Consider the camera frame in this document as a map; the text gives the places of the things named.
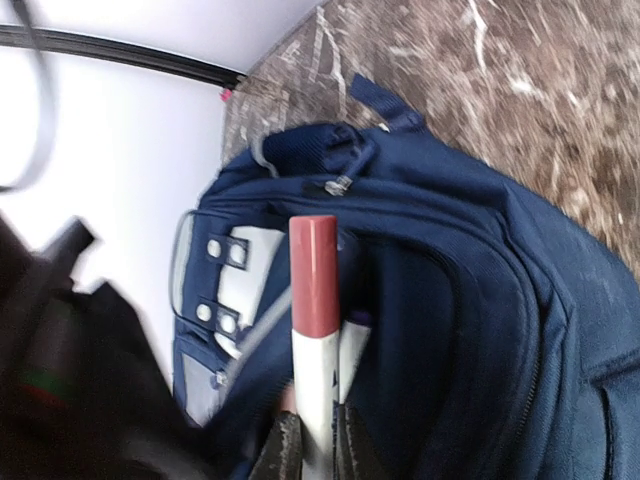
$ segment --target marble countertop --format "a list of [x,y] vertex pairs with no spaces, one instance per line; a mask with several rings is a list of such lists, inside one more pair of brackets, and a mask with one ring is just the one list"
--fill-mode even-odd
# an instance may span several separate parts
[[355,73],[557,205],[640,279],[639,2],[332,0],[234,93],[225,158],[302,123],[378,123],[347,96]]

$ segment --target open bag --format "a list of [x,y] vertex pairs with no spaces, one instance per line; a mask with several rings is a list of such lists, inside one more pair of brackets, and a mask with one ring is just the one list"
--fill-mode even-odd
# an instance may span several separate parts
[[373,323],[347,401],[371,447],[351,449],[353,477],[640,478],[628,269],[395,95],[360,76],[351,94],[385,128],[256,142],[179,227],[174,395],[203,451],[236,477],[263,451],[293,378],[288,221],[330,214],[343,318]]

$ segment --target black cable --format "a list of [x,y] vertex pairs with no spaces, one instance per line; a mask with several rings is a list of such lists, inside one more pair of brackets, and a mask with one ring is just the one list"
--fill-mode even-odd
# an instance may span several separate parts
[[53,79],[51,77],[51,71],[49,70],[49,64],[42,54],[39,39],[35,34],[29,8],[24,0],[9,0],[9,3],[23,24],[23,28],[21,29],[22,34],[28,42],[28,48],[33,50],[36,59],[40,119],[38,122],[36,144],[31,153],[27,168],[12,185],[0,185],[0,193],[22,190],[33,185],[38,180],[51,154],[56,130],[56,104],[53,91]]
[[[44,52],[123,63],[231,90],[244,78],[234,70],[153,48],[45,28],[35,28],[33,31]],[[24,29],[13,25],[0,25],[0,46],[31,48],[31,42]]]

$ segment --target red marker cap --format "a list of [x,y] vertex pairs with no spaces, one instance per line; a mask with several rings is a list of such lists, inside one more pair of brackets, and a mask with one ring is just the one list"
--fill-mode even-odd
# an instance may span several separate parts
[[324,338],[340,329],[336,217],[289,221],[293,329]]

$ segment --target white wall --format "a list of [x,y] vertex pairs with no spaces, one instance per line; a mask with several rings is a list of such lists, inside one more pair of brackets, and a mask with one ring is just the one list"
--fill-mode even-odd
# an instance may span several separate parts
[[[24,165],[37,122],[25,52],[0,48],[0,180]],[[219,168],[220,90],[142,69],[52,56],[59,130],[51,164],[30,190],[0,196],[0,210],[32,248],[71,217],[102,242],[76,277],[107,277],[143,314],[170,372],[173,318],[167,278],[178,218]]]
[[[159,48],[246,72],[324,0],[29,0],[40,26]],[[0,0],[0,23],[11,16]]]

